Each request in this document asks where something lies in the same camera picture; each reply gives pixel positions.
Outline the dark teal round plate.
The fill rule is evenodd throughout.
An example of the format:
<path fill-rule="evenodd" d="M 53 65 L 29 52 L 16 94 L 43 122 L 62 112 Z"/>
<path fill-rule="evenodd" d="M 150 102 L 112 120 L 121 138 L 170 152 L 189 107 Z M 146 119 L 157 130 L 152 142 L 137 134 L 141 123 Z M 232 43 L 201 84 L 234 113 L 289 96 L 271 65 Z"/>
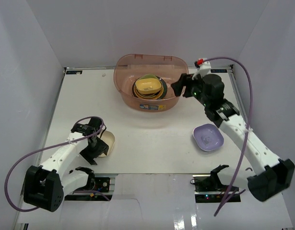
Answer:
<path fill-rule="evenodd" d="M 166 96 L 166 82 L 158 76 L 147 74 L 138 78 L 132 85 L 132 95 L 147 100 L 161 100 Z"/>

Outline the woven bamboo round plate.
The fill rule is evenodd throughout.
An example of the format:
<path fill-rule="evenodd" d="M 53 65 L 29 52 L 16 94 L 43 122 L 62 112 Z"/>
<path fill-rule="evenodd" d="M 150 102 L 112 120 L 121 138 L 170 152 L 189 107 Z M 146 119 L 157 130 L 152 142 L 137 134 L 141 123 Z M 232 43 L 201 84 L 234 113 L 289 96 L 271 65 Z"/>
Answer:
<path fill-rule="evenodd" d="M 166 90 L 162 88 L 160 91 L 156 93 L 148 93 L 148 94 L 142 94 L 139 93 L 136 87 L 132 88 L 132 95 L 137 98 L 141 99 L 148 99 L 148 100 L 160 100 L 166 96 Z"/>

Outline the yellow square plate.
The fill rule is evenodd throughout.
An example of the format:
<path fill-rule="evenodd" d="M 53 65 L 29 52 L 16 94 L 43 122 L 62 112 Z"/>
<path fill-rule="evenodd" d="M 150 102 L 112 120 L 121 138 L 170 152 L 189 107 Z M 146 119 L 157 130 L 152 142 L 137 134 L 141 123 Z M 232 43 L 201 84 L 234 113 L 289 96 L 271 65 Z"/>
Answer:
<path fill-rule="evenodd" d="M 162 89 L 162 83 L 158 78 L 138 79 L 135 88 L 141 94 L 154 94 Z"/>

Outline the light green plate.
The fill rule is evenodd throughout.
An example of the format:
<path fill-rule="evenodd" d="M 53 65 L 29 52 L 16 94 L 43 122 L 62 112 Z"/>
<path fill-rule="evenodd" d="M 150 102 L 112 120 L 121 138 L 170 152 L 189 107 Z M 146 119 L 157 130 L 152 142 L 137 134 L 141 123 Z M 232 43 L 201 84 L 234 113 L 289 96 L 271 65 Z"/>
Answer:
<path fill-rule="evenodd" d="M 158 81 L 159 78 L 154 74 L 145 74 L 144 76 L 138 78 L 138 81 L 142 82 L 150 82 L 150 81 Z"/>

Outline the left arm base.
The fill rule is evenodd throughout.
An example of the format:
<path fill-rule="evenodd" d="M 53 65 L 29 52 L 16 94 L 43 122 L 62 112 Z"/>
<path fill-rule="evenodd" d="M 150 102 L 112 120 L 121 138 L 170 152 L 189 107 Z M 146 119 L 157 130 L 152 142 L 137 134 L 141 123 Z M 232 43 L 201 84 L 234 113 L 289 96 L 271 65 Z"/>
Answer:
<path fill-rule="evenodd" d="M 115 178 L 97 176 L 92 169 L 78 167 L 78 172 L 88 175 L 87 185 L 65 196 L 65 201 L 110 201 L 115 188 Z"/>

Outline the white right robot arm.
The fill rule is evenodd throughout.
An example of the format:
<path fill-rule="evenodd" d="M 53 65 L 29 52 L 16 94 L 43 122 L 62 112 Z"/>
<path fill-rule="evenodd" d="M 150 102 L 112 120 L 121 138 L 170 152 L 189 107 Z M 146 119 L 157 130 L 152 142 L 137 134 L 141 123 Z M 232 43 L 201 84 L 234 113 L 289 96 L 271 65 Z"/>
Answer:
<path fill-rule="evenodd" d="M 210 172 L 209 181 L 216 191 L 234 186 L 247 189 L 260 202 L 287 189 L 294 174 L 295 165 L 290 159 L 282 160 L 273 153 L 246 126 L 238 109 L 224 98 L 224 83 L 220 76 L 207 74 L 193 78 L 182 74 L 171 85 L 176 97 L 194 97 L 204 106 L 206 116 L 224 132 L 241 150 L 253 171 L 236 172 L 228 165 L 220 165 Z"/>

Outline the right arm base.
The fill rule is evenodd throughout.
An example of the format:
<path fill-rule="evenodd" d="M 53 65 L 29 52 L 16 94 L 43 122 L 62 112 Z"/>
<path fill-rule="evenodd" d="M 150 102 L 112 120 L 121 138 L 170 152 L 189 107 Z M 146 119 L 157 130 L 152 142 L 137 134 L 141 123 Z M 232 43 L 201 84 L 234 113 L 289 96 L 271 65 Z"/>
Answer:
<path fill-rule="evenodd" d="M 217 174 L 228 168 L 228 165 L 219 165 L 215 169 L 211 170 L 209 174 L 193 175 L 190 180 L 190 184 L 193 185 L 195 202 L 200 203 L 220 203 L 224 194 L 228 188 L 230 180 L 227 184 L 222 184 Z"/>

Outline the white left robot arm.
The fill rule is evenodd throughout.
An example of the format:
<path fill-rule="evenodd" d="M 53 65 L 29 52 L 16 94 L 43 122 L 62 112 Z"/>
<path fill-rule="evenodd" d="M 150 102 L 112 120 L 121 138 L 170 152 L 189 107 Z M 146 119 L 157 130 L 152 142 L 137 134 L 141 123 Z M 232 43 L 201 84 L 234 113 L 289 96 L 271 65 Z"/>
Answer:
<path fill-rule="evenodd" d="M 39 166 L 28 168 L 24 179 L 24 202 L 50 212 L 56 211 L 68 194 L 76 191 L 91 191 L 95 186 L 94 171 L 78 166 L 68 167 L 77 157 L 90 165 L 95 159 L 108 153 L 109 146 L 99 138 L 103 119 L 90 116 L 87 124 L 77 121 L 66 141 Z"/>

